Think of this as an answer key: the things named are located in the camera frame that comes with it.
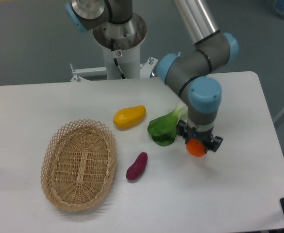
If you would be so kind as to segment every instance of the blue joint cap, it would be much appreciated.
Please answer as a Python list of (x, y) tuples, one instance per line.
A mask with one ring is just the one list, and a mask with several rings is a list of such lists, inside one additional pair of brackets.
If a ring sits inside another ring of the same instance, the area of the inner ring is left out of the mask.
[(80, 33), (87, 32), (87, 29), (84, 28), (84, 26), (81, 24), (81, 22), (79, 21), (79, 19), (77, 18), (77, 16), (73, 12), (73, 9), (70, 7), (69, 3), (65, 4), (65, 9), (66, 9), (66, 11), (68, 13), (68, 16), (71, 18), (71, 20), (73, 21), (74, 25), (76, 26), (77, 30)]
[(167, 73), (174, 62), (174, 60), (178, 58), (178, 55), (175, 53), (170, 53), (164, 56), (157, 66), (157, 75), (161, 78), (161, 80), (166, 84)]
[(189, 87), (188, 99), (199, 112), (207, 114), (216, 111), (221, 101), (219, 82), (207, 76), (196, 78)]
[(237, 39), (230, 33), (223, 33), (223, 35), (227, 38), (229, 47), (230, 47), (230, 55), (228, 62), (233, 61), (239, 54), (239, 44)]

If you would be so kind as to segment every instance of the gray floor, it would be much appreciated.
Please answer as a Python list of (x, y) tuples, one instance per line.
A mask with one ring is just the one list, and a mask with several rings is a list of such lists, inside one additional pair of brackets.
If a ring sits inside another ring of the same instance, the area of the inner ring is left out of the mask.
[[(68, 82), (72, 77), (70, 63), (75, 68), (103, 66), (92, 33), (75, 30), (64, 10), (66, 2), (0, 1), (0, 85)], [(141, 61), (194, 50), (172, 0), (133, 2), (134, 11), (148, 26)], [(275, 14), (273, 1), (207, 2), (222, 32), (233, 33), (240, 44), (237, 60), (216, 72), (257, 73), (274, 117), (284, 105), (284, 20)], [(277, 134), (284, 153), (284, 123)]]

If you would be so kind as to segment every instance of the silver metal tube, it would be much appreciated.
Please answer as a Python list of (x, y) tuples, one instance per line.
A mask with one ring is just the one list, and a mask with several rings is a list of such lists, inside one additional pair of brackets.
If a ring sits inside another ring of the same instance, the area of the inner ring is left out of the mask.
[(194, 43), (218, 30), (204, 0), (174, 0)]

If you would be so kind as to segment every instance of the screw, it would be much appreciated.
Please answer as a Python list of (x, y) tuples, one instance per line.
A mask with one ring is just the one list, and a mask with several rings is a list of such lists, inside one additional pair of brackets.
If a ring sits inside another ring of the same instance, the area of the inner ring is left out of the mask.
[(116, 55), (117, 55), (117, 57), (120, 57), (120, 56), (121, 56), (121, 52), (120, 52), (120, 51), (117, 51), (117, 52), (116, 52)]
[(74, 67), (73, 67), (73, 64), (71, 63), (71, 64), (69, 64), (69, 65), (70, 65), (70, 69), (71, 69), (72, 73), (75, 73), (75, 69), (74, 69)]
[(150, 57), (150, 65), (152, 65), (152, 62), (154, 61), (153, 57)]

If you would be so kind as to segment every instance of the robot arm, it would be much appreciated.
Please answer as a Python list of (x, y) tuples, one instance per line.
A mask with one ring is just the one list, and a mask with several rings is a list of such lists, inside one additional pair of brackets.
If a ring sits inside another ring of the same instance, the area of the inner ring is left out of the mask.
[(187, 104), (187, 123), (180, 121), (178, 134), (187, 145), (201, 143), (204, 153), (194, 155), (202, 156), (208, 150), (217, 151), (223, 140), (212, 135), (221, 87), (206, 75), (233, 60), (239, 47), (231, 34), (220, 32), (204, 0), (174, 2), (196, 50), (183, 58), (168, 54), (158, 64), (157, 74)]
[[(187, 146), (200, 143), (203, 152), (191, 153), (202, 156), (208, 150), (217, 151), (222, 142), (221, 137), (212, 135), (221, 87), (218, 81), (206, 75), (233, 60), (239, 47), (231, 34), (220, 32), (204, 0), (174, 0), (174, 3), (196, 50), (187, 57), (168, 54), (158, 64), (157, 75), (187, 104), (187, 123), (180, 121), (177, 131), (185, 138)], [(66, 9), (80, 31), (107, 22), (103, 29), (108, 32), (103, 33), (101, 42), (98, 40), (101, 45), (105, 43), (105, 47), (112, 41), (116, 47), (127, 50), (145, 38), (146, 31), (138, 35), (146, 27), (136, 26), (132, 0), (72, 0)]]

